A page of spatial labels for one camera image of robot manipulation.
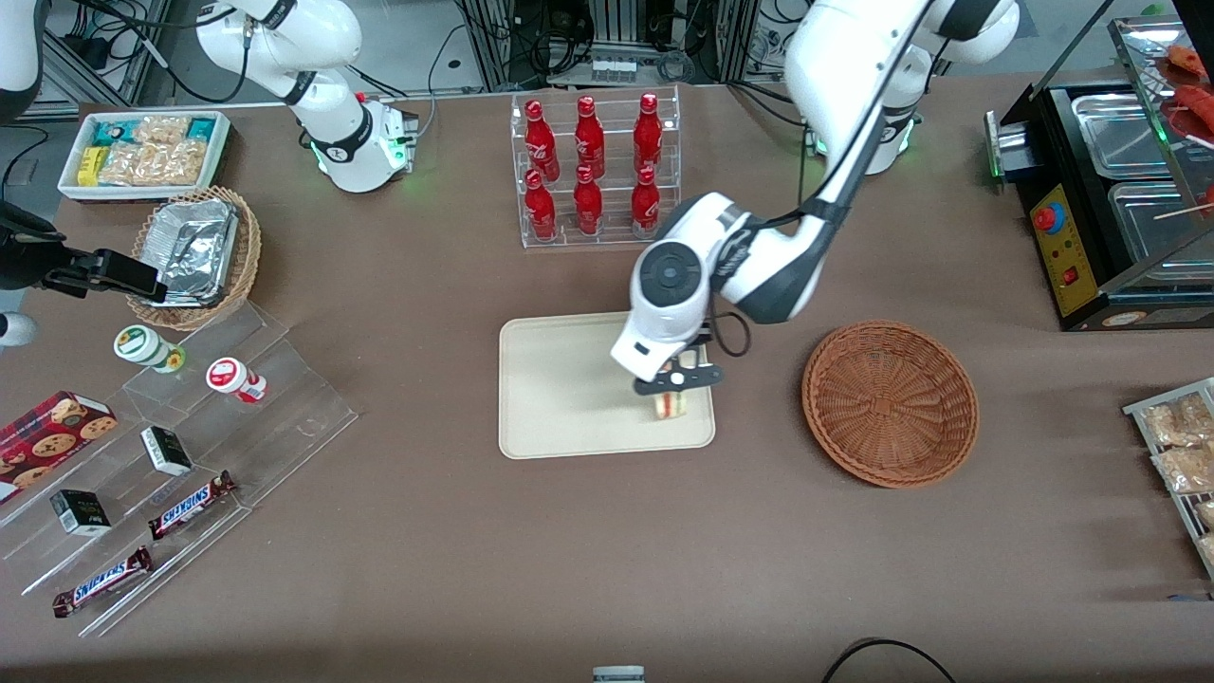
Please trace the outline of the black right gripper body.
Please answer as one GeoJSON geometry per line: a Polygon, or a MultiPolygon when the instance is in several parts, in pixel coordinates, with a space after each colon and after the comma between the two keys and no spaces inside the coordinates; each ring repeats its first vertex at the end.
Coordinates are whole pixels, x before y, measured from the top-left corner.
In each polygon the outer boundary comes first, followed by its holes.
{"type": "Polygon", "coordinates": [[[1,207],[1,289],[39,286],[49,272],[72,264],[64,235],[11,203],[1,207]]]}

